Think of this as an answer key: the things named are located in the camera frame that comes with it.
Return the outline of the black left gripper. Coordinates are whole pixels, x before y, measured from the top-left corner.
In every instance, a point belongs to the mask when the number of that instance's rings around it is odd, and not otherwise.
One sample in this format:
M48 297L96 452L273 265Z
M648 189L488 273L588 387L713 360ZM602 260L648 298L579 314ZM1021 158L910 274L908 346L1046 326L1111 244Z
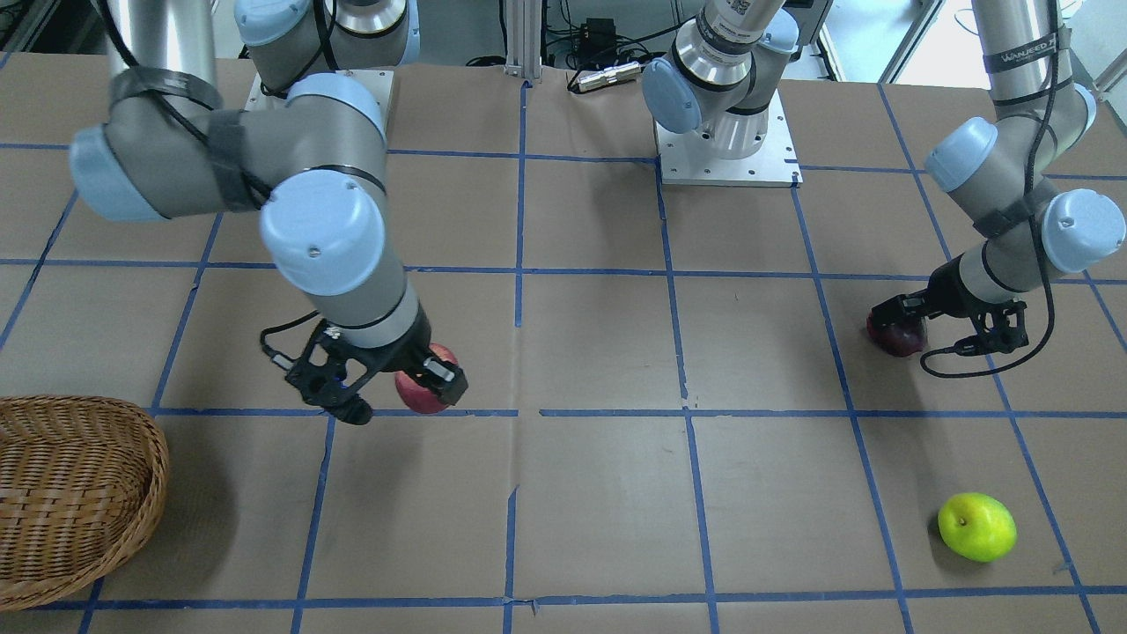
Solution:
M934 350L941 356L977 357L991 352L1014 352L1029 343L1026 329L1024 302L1008 297L1003 300L980 300L962 282L962 258L937 268L928 285L919 294L897 294L870 310L870 322L875 328L906 328L923 316L953 316L969 320L974 333Z

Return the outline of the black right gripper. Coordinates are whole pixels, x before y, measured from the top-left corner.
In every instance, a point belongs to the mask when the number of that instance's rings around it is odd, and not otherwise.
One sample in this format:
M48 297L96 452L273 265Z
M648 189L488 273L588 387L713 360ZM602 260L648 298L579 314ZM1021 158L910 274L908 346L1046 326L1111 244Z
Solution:
M323 409L346 425L367 425L373 413L362 389L380 373L394 377L412 350L425 352L431 345L431 321L419 313L403 337L378 348L360 348L343 334L332 337L329 328L329 321L319 321L296 358L285 354L285 379L307 405ZM468 379L449 349L431 349L417 373L417 407L453 407L467 392Z

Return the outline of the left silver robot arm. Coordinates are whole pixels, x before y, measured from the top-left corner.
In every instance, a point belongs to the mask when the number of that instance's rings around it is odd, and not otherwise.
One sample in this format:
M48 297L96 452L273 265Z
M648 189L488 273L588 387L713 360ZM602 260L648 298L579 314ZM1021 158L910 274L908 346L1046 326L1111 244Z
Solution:
M930 276L926 288L870 310L866 330L889 356L926 343L938 316L971 322L947 356L1014 352L1029 343L1020 294L1082 273L1122 245L1124 216L1090 189L1059 191L1045 168L1095 119L1095 99L1074 83L1070 29L1055 1L975 1L983 69L997 120L965 120L925 169L983 238ZM704 140L715 157L761 148L778 80L799 26L778 1L709 1L677 28L668 53L644 68L644 98L663 130Z

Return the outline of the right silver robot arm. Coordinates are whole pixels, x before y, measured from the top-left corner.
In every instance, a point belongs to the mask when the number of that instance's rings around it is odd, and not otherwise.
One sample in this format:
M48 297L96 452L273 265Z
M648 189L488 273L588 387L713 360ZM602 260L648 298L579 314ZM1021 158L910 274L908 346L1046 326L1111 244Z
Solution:
M365 425L361 389L394 375L420 414L465 393L455 356L431 321L384 222L387 125L365 84L334 51L375 66L406 53L402 1L239 1L236 20L268 96L261 111L229 109L215 84L204 1L97 1L110 57L109 114L78 132L70 173L90 209L122 222L257 212L270 261L313 304L299 356L261 352L309 405Z

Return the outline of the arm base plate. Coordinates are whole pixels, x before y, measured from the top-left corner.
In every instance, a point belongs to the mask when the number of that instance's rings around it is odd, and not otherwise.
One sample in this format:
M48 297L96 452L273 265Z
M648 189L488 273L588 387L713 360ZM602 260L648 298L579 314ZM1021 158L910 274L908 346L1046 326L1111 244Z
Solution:
M361 106L362 111L379 114L381 125L387 124L391 111L392 92L394 92L394 73L391 70L338 70L334 75L341 80L314 79L328 75L327 72L307 75L299 80L284 97L269 96L265 92L261 77L256 75L243 104L245 111L274 111L285 107L290 98L299 95L313 95L313 89L327 89L332 98L346 98L349 102Z
M700 130L675 134L659 124L653 133L664 184L796 188L804 176L780 92L765 111L724 113Z

